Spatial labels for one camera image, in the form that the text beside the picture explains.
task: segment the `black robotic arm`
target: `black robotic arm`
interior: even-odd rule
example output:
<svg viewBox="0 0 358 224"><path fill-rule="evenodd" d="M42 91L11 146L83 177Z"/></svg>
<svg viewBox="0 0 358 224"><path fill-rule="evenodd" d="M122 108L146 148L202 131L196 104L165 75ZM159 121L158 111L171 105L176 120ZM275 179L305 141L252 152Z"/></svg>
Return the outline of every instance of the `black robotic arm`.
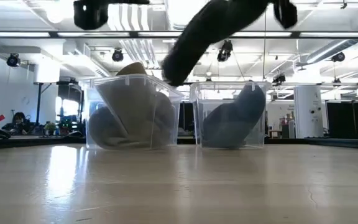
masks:
<svg viewBox="0 0 358 224"><path fill-rule="evenodd" d="M97 29L108 20L108 4L149 4L149 0L78 0L74 2L75 24ZM182 85L209 45L251 25L273 3L276 19L284 29L297 23L296 7L290 0L211 0L189 22L162 63L163 77L172 86Z"/></svg>

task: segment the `motion capture camera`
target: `motion capture camera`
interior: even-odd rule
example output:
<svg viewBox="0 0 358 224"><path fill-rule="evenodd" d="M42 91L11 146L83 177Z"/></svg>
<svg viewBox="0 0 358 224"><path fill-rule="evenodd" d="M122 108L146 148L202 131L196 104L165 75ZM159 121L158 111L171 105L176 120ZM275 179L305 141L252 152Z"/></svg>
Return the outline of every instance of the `motion capture camera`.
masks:
<svg viewBox="0 0 358 224"><path fill-rule="evenodd" d="M283 83L283 82L285 82L285 75L283 73L273 77L273 83Z"/></svg>
<svg viewBox="0 0 358 224"><path fill-rule="evenodd" d="M19 58L19 54L17 53L11 53L11 56L9 56L6 60L6 64L9 67L17 68L22 63L22 60Z"/></svg>
<svg viewBox="0 0 358 224"><path fill-rule="evenodd" d="M83 30L95 30L107 23L109 4L150 4L149 0L77 0L74 23Z"/></svg>
<svg viewBox="0 0 358 224"><path fill-rule="evenodd" d="M333 83L342 83L341 80L339 78L335 78Z"/></svg>
<svg viewBox="0 0 358 224"><path fill-rule="evenodd" d="M273 1L274 16L284 29L289 29L298 22L298 10L290 0Z"/></svg>
<svg viewBox="0 0 358 224"><path fill-rule="evenodd" d="M122 54L122 49L116 48L114 49L114 53L112 54L112 60L115 62L121 62L124 60L124 55Z"/></svg>
<svg viewBox="0 0 358 224"><path fill-rule="evenodd" d="M218 62L227 61L231 56L232 50L233 50L233 45L231 44L231 40L225 40L222 47L219 49Z"/></svg>
<svg viewBox="0 0 358 224"><path fill-rule="evenodd" d="M343 62L345 60L345 54L344 53L338 53L336 55L334 55L331 60L333 62Z"/></svg>

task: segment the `desk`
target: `desk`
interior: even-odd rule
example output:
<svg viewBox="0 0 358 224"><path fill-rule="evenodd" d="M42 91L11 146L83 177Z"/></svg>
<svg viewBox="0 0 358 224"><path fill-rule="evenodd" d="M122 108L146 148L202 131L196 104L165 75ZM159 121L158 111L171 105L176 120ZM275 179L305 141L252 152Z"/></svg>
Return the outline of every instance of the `desk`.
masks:
<svg viewBox="0 0 358 224"><path fill-rule="evenodd" d="M0 223L358 223L358 149L0 149Z"/></svg>

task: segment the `white pillar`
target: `white pillar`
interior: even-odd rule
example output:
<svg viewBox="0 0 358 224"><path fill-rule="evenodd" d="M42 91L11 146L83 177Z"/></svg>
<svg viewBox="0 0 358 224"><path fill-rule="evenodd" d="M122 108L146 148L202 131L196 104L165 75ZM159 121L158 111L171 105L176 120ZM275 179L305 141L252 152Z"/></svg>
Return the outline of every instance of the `white pillar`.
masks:
<svg viewBox="0 0 358 224"><path fill-rule="evenodd" d="M323 137L323 113L320 86L296 86L296 138Z"/></svg>

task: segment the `plastic storage container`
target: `plastic storage container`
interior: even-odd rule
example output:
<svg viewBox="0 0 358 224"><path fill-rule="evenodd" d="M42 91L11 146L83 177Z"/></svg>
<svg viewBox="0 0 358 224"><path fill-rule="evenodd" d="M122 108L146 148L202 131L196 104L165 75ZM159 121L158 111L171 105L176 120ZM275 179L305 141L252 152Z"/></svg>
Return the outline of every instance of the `plastic storage container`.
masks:
<svg viewBox="0 0 358 224"><path fill-rule="evenodd" d="M199 82L190 88L197 145L263 147L267 82Z"/></svg>
<svg viewBox="0 0 358 224"><path fill-rule="evenodd" d="M183 95L148 75L95 79L85 91L86 145L103 149L176 144Z"/></svg>

